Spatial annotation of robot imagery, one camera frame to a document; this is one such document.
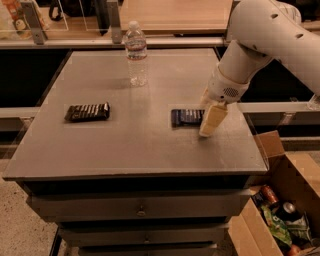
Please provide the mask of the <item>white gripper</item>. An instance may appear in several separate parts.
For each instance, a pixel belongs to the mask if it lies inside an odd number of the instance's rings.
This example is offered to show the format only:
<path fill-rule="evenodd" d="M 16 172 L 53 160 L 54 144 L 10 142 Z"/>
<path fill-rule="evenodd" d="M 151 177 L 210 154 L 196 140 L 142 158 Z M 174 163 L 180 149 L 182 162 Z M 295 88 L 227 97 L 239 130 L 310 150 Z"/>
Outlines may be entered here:
<path fill-rule="evenodd" d="M 249 83 L 234 82 L 227 78 L 220 70 L 219 65 L 216 65 L 207 88 L 204 89 L 200 98 L 200 105 L 207 108 L 200 125 L 199 135 L 210 137 L 228 114 L 224 104 L 213 104 L 213 100 L 227 104 L 237 102 L 248 87 Z"/>

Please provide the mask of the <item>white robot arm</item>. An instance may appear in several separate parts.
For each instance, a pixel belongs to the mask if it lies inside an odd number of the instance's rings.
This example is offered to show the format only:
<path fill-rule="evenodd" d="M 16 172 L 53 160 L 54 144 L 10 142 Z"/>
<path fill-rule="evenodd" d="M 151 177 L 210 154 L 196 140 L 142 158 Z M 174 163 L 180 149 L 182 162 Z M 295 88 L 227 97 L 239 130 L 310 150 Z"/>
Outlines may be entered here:
<path fill-rule="evenodd" d="M 236 5 L 229 20 L 229 45 L 202 96 L 206 108 L 200 136 L 212 136 L 227 106 L 238 101 L 254 75 L 273 60 L 320 95 L 320 36 L 300 22 L 295 7 L 276 0 L 241 0 Z"/>

